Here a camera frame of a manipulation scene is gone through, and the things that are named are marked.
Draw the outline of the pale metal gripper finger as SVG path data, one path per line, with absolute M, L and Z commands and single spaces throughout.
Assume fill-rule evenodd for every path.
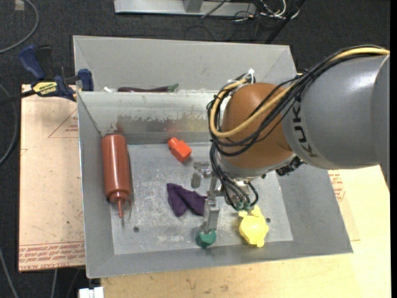
M 220 213 L 220 207 L 216 203 L 216 200 L 207 199 L 205 201 L 204 214 L 203 214 L 204 231 L 211 231 L 217 229 L 219 213 Z
M 191 179 L 191 187 L 199 187 L 202 179 L 207 179 L 212 175 L 212 169 L 207 162 L 195 162 L 194 172 Z

